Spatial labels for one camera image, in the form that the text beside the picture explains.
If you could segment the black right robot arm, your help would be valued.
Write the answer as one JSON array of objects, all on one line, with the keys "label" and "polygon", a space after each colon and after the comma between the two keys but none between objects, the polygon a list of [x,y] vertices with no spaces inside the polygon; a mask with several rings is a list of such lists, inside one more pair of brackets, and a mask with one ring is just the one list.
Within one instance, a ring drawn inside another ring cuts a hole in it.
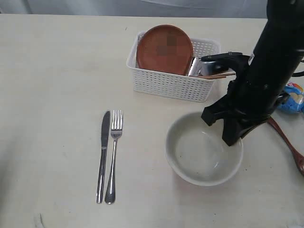
[{"label": "black right robot arm", "polygon": [[224,53],[203,57],[235,71],[227,94],[205,107],[202,119],[213,125],[223,119],[222,139],[231,146],[265,123],[289,94],[288,80],[304,57],[304,3],[301,0],[270,0],[267,23],[250,56]]}]

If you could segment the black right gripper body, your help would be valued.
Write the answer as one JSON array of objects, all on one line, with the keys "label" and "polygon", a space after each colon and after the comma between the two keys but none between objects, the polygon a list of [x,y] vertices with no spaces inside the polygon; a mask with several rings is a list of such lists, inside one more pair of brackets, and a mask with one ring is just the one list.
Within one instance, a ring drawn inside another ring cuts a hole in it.
[{"label": "black right gripper body", "polygon": [[296,59],[253,59],[228,86],[226,96],[235,104],[234,115],[263,117],[280,103],[279,95],[297,68]]}]

